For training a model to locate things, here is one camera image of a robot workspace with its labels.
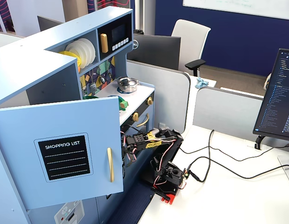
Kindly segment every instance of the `robotic arm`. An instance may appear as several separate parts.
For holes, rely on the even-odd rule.
[[[153,129],[147,134],[127,136],[123,152],[134,155],[142,150],[155,148],[150,161],[150,180],[152,191],[162,197],[162,201],[172,204],[179,186],[183,182],[185,169],[181,171],[172,163],[183,138],[176,130]]]

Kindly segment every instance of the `whiteboard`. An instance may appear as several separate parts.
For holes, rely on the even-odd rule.
[[[289,20],[289,0],[183,0],[183,6]]]

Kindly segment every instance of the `computer monitor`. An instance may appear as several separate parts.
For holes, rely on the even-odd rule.
[[[37,18],[39,22],[40,31],[44,31],[62,24],[62,22],[51,20],[39,15],[37,16]]]
[[[180,37],[134,34],[134,49],[127,59],[178,70],[180,43]]]
[[[279,49],[253,134],[289,140],[289,50]],[[281,165],[289,156],[278,156]],[[284,168],[289,178],[289,168]]]

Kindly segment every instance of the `gray partition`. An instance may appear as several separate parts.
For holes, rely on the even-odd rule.
[[[252,134],[262,98],[212,87],[200,89],[196,96],[193,125],[255,141]],[[266,137],[262,144],[277,147],[289,141]]]
[[[190,91],[187,73],[127,60],[127,76],[155,86],[154,127],[164,124],[183,133]]]

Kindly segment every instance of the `silver pot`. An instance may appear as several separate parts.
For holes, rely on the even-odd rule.
[[[123,92],[135,92],[139,82],[134,78],[120,77],[117,79],[117,84]]]

